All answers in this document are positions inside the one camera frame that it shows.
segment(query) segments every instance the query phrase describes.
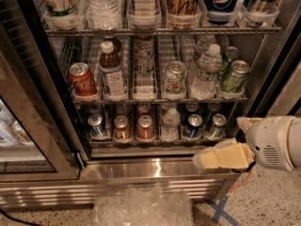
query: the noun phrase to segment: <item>blue tape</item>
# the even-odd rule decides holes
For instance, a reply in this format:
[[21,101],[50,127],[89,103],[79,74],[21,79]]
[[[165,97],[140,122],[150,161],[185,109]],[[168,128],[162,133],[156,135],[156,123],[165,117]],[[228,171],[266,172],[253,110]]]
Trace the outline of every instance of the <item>blue tape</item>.
[[213,222],[218,223],[220,218],[223,217],[232,226],[238,226],[238,222],[234,218],[232,218],[227,212],[224,211],[227,200],[228,200],[228,196],[222,199],[219,202],[219,204],[216,204],[212,200],[205,200],[205,201],[215,210]]

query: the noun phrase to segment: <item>plastic bag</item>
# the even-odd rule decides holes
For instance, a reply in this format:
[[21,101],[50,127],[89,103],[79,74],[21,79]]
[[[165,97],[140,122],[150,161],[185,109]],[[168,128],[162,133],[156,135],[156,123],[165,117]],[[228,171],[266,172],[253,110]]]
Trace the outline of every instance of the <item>plastic bag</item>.
[[95,201],[91,226],[193,226],[192,203],[184,192],[128,188],[125,195]]

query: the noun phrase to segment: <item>speckled floor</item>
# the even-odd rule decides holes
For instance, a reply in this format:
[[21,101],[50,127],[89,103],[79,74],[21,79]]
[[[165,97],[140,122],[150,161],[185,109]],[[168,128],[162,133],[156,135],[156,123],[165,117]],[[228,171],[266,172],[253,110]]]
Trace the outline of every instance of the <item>speckled floor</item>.
[[[90,222],[92,206],[6,212],[12,217],[42,226],[83,226]],[[222,201],[194,204],[193,214],[196,226],[301,226],[301,170],[289,173],[256,166],[244,186],[229,193]],[[0,216],[0,225],[22,224]]]

